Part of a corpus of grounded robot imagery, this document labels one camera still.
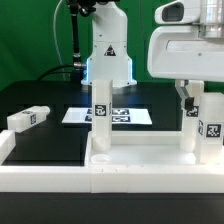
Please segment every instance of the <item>white base frame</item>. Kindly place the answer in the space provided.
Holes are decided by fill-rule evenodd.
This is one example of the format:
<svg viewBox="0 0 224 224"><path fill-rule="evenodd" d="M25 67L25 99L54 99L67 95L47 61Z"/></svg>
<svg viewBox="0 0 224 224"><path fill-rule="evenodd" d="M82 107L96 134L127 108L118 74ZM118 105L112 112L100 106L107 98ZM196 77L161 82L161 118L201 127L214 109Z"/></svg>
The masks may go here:
<svg viewBox="0 0 224 224"><path fill-rule="evenodd" d="M180 132L113 131L102 155L90 132L84 167L0 166L0 192L224 193L224 165L194 164L192 153L177 153L179 141Z"/></svg>

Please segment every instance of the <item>green backdrop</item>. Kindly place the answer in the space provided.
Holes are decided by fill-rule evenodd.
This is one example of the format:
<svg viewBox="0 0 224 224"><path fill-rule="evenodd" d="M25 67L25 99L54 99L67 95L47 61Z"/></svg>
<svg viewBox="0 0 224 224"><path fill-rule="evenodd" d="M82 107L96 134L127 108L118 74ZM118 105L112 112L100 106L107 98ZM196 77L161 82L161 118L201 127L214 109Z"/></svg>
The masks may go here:
<svg viewBox="0 0 224 224"><path fill-rule="evenodd" d="M35 80L46 70L59 65L52 28L59 0L0 2L0 89L3 89L14 81ZM128 16L128 54L134 61L134 77L139 82L155 81L147 71L148 43L157 27L155 9L168 2L121 0L117 3ZM79 34L81 55L85 61L92 51L91 17L79 16ZM71 21L66 3L58 13L57 37L63 62L71 63ZM224 89L220 83L208 83L207 87L219 91Z"/></svg>

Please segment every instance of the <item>white paper sheet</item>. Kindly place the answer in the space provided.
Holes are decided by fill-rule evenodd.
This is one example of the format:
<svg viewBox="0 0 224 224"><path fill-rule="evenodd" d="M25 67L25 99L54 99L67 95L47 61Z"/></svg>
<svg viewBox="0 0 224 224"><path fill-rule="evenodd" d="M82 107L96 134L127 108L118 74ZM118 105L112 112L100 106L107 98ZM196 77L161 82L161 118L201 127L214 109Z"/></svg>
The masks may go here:
<svg viewBox="0 0 224 224"><path fill-rule="evenodd" d="M92 109L71 107L62 123L92 123ZM113 108L112 123L151 125L152 120L147 109Z"/></svg>

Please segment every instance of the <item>white post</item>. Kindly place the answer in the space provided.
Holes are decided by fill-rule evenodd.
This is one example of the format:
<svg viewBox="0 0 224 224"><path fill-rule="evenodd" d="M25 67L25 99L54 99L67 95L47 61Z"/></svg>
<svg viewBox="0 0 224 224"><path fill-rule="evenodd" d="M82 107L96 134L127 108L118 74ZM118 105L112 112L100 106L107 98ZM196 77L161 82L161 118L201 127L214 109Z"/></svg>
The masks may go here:
<svg viewBox="0 0 224 224"><path fill-rule="evenodd" d="M197 163L220 163L223 147L224 95L201 96L195 155Z"/></svg>
<svg viewBox="0 0 224 224"><path fill-rule="evenodd" d="M112 81L94 80L92 85L92 146L97 151L111 147Z"/></svg>

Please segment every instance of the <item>black table surface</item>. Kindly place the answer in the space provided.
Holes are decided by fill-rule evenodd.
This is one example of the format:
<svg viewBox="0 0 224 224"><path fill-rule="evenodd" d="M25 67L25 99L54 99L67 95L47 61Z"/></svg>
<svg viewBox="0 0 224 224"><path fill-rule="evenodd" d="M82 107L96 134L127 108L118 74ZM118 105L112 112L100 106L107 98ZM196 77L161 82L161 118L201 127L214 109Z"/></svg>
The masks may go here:
<svg viewBox="0 0 224 224"><path fill-rule="evenodd" d="M7 116L47 105L47 121L16 134L3 166L82 166L89 124L62 124L69 107L91 107L91 92L69 82L16 82L0 92L0 131ZM138 84L113 96L113 107L146 108L152 125L113 125L113 130L180 130L180 99L174 84ZM0 193L0 223L224 223L223 194Z"/></svg>
<svg viewBox="0 0 224 224"><path fill-rule="evenodd" d="M31 106L51 109L47 120L21 134L3 165L82 166L89 124L62 124L69 107L91 107L91 91L70 82L16 82L0 92L0 128L7 116ZM113 107L148 109L153 125L113 125L113 130L180 130L180 100L174 84L139 84L133 92L113 95Z"/></svg>

